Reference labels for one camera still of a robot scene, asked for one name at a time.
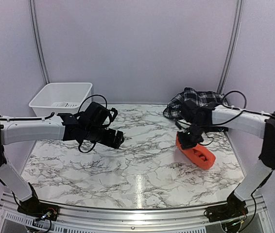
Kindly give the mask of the black white plaid skirt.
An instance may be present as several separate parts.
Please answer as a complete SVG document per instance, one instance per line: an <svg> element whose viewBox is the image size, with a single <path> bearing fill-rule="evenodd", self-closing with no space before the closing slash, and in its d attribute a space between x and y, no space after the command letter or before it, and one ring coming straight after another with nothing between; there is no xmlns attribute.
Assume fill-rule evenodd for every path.
<svg viewBox="0 0 275 233"><path fill-rule="evenodd" d="M163 111L163 116L167 119L182 119L180 110L186 101L192 103L192 108L202 107L211 102L224 103L228 105L224 94L219 94L213 91L196 91L191 87L185 87L184 91L173 97L167 107Z"/></svg>

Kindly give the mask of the orange garment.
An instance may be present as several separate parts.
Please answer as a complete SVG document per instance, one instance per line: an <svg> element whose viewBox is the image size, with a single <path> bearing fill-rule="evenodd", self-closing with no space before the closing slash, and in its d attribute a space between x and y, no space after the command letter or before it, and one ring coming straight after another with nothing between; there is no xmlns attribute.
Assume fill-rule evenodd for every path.
<svg viewBox="0 0 275 233"><path fill-rule="evenodd" d="M215 163L215 155L202 145L198 144L193 148L182 149L177 135L176 146L188 159L203 170L209 170Z"/></svg>

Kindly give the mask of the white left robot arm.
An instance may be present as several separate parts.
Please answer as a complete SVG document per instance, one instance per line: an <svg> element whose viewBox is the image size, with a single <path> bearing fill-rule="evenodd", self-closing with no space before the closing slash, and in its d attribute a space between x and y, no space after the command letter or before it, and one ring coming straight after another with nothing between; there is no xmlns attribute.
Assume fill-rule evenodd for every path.
<svg viewBox="0 0 275 233"><path fill-rule="evenodd" d="M85 112L77 114L51 113L47 117L2 117L0 116L0 182L7 186L19 199L22 210L39 216L43 204L39 201L33 186L26 182L4 155L4 146L36 140L59 140L78 142L81 146L86 140L118 149L124 142L123 132L104 124L106 118L96 119Z"/></svg>

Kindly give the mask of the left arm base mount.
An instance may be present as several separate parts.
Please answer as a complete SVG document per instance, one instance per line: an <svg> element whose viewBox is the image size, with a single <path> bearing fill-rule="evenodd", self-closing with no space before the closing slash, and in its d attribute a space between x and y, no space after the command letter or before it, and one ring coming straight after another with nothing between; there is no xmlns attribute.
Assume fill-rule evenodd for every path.
<svg viewBox="0 0 275 233"><path fill-rule="evenodd" d="M34 207L25 207L19 206L17 211L22 214L30 215L35 218L41 218L46 213L51 212L50 215L47 215L45 219L49 219L51 221L56 221L58 218L60 207L58 205L43 203L41 202L38 206Z"/></svg>

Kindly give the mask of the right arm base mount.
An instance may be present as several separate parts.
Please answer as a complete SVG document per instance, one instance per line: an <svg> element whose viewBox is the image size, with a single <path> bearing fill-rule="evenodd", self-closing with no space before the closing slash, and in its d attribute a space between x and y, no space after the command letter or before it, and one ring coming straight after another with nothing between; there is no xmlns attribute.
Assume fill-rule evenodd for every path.
<svg viewBox="0 0 275 233"><path fill-rule="evenodd" d="M244 204L239 208L231 207L228 204L209 206L204 211L204 216L209 222L223 221L231 218L237 218L248 214L248 209Z"/></svg>

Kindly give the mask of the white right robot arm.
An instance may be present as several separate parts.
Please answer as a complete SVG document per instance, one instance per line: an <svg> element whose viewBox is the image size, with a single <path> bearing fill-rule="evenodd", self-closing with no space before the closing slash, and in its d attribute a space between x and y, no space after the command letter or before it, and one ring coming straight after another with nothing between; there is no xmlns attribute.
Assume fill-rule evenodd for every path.
<svg viewBox="0 0 275 233"><path fill-rule="evenodd" d="M226 127L242 134L251 135L258 154L252 168L246 172L241 183L232 191L223 206L226 217L234 217L245 201L265 185L275 171L275 112L255 112L212 103L192 109L181 107L181 117L189 123L185 132L179 134L182 148L192 148L202 142L202 133L211 127Z"/></svg>

